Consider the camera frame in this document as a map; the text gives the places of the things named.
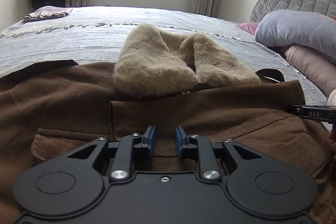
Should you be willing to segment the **operator right hand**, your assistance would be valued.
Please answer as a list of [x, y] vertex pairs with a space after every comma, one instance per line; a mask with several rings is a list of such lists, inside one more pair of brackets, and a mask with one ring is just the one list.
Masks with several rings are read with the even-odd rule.
[[336, 152], [336, 134], [335, 134], [335, 130], [336, 130], [336, 125], [334, 124], [334, 125], [332, 125], [332, 129], [329, 132], [329, 139], [331, 141], [330, 148], [331, 148], [331, 151], [333, 153]]

